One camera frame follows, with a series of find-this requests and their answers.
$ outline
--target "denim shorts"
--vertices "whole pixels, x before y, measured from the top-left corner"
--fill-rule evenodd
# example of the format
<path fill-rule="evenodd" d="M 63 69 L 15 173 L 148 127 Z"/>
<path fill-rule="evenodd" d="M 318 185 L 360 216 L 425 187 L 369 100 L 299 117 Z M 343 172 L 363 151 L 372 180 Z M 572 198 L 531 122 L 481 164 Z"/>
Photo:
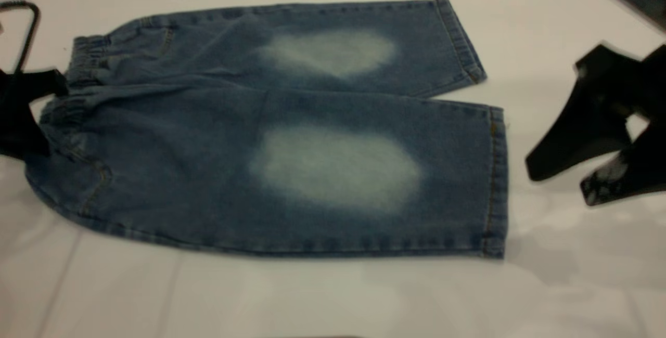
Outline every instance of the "denim shorts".
<path fill-rule="evenodd" d="M 152 16 L 79 37 L 27 178 L 89 229 L 283 257 L 480 255 L 507 231 L 502 110 L 448 0 Z"/>

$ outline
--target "seam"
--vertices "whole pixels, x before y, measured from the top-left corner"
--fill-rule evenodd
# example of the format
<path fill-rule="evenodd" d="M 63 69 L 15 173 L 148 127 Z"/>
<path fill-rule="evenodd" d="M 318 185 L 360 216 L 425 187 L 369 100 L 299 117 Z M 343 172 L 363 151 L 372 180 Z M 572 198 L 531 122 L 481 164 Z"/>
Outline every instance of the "seam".
<path fill-rule="evenodd" d="M 497 164 L 497 155 L 495 153 L 495 119 L 493 117 L 493 111 L 489 110 L 490 113 L 490 142 L 492 142 L 492 168 L 490 170 L 490 198 L 488 201 L 488 215 L 485 218 L 485 230 L 483 235 L 483 255 L 488 257 L 488 237 L 490 235 L 490 228 L 492 227 L 493 221 L 493 203 L 495 202 L 495 165 Z"/>
<path fill-rule="evenodd" d="M 449 26 L 447 25 L 446 20 L 444 19 L 444 16 L 442 16 L 442 11 L 440 10 L 440 2 L 438 0 L 433 0 L 435 2 L 435 11 L 437 12 L 437 16 L 440 18 L 442 21 L 442 25 L 444 26 L 444 30 L 446 31 L 447 36 L 449 37 L 449 42 L 451 42 L 451 46 L 454 48 L 454 53 L 456 54 L 456 59 L 458 66 L 460 69 L 467 73 L 469 76 L 469 79 L 471 79 L 474 84 L 478 84 L 479 80 L 472 74 L 470 73 L 464 66 L 462 66 L 462 60 L 460 59 L 460 53 L 456 47 L 456 43 L 454 42 L 453 38 L 451 37 L 451 32 L 449 30 Z"/>
<path fill-rule="evenodd" d="M 169 48 L 171 47 L 171 42 L 173 42 L 173 37 L 174 37 L 174 28 L 173 26 L 168 26 L 166 28 L 166 32 L 164 33 L 164 44 L 162 44 L 162 49 L 160 50 L 160 56 L 164 56 L 164 54 L 169 51 Z"/>
<path fill-rule="evenodd" d="M 97 187 L 93 190 L 93 192 L 88 196 L 88 198 L 85 200 L 85 203 L 83 203 L 83 206 L 81 207 L 80 212 L 77 213 L 77 215 L 80 215 L 82 217 L 92 217 L 90 216 L 90 208 L 93 203 L 93 200 L 97 198 L 99 195 L 100 191 L 102 190 L 103 187 L 106 187 L 109 182 L 110 182 L 110 169 L 106 166 L 102 167 L 98 165 L 95 160 L 92 160 L 84 155 L 82 155 L 80 152 L 76 151 L 73 147 L 71 146 L 64 146 L 69 153 L 79 159 L 81 162 L 84 162 L 88 165 L 90 165 L 93 169 L 97 170 L 97 173 L 99 174 L 100 181 L 97 184 Z"/>

